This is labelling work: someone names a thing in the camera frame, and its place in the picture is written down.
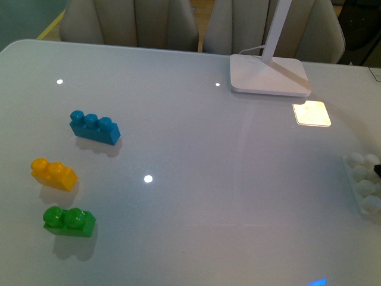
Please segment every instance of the white table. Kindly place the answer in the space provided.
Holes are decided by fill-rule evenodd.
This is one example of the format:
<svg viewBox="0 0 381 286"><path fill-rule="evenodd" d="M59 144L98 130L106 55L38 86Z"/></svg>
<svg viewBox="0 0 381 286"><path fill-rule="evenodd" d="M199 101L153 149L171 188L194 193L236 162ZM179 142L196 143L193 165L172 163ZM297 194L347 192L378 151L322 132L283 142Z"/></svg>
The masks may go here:
<svg viewBox="0 0 381 286"><path fill-rule="evenodd" d="M226 56L42 41L2 51L0 285L379 285L381 225L360 216L341 157L380 155L381 82L365 67L304 67L328 128L297 124L300 99L231 92ZM118 144L76 138L77 109L110 116ZM40 185L38 157L79 184ZM43 229L57 205L92 212L93 237Z"/></svg>

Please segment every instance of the green building block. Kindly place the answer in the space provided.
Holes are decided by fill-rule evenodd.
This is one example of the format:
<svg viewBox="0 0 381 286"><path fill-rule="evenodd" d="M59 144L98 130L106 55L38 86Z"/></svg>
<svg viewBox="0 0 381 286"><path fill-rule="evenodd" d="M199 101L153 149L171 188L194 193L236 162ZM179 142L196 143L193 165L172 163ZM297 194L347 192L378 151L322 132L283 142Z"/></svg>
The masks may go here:
<svg viewBox="0 0 381 286"><path fill-rule="evenodd" d="M43 227L52 234L71 237L91 237L95 225L95 217L78 208L51 207L43 214L43 221Z"/></svg>

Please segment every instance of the desk lamp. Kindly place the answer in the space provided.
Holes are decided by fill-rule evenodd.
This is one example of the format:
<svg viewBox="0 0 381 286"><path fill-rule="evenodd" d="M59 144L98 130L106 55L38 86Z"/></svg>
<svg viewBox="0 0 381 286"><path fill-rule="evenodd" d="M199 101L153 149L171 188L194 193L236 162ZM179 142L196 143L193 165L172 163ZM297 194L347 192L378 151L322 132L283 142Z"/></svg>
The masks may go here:
<svg viewBox="0 0 381 286"><path fill-rule="evenodd" d="M311 84L302 63L294 58L273 57L292 0L279 0L262 57L230 56L230 81L238 92L307 97Z"/></svg>

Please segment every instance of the blue building block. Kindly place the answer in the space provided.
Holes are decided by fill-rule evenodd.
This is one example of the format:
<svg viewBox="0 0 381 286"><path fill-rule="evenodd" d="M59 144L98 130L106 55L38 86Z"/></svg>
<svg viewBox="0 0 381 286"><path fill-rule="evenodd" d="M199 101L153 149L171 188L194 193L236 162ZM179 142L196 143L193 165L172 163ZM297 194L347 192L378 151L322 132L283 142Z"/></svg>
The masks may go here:
<svg viewBox="0 0 381 286"><path fill-rule="evenodd" d="M115 145L120 137L118 125L110 118L98 119L95 114L84 115L82 111L73 111L70 115L70 127L78 137Z"/></svg>

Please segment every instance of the chair backrest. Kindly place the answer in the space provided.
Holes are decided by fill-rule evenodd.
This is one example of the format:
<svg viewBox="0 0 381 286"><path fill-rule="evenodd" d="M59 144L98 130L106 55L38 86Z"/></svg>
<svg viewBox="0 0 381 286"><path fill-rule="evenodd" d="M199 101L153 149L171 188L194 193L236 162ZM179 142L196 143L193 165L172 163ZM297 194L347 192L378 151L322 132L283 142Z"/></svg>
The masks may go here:
<svg viewBox="0 0 381 286"><path fill-rule="evenodd" d="M243 49L265 44L277 3L278 0L216 0L205 35L204 52L238 54ZM316 61L340 59L345 42L330 0L293 0L274 56L311 60L306 55L309 51L303 47L308 46L306 39L324 42L329 51L319 52L334 53L319 57L317 51L311 51ZM258 55L259 50L247 54Z"/></svg>
<svg viewBox="0 0 381 286"><path fill-rule="evenodd" d="M60 34L68 42L198 49L189 0L70 0Z"/></svg>

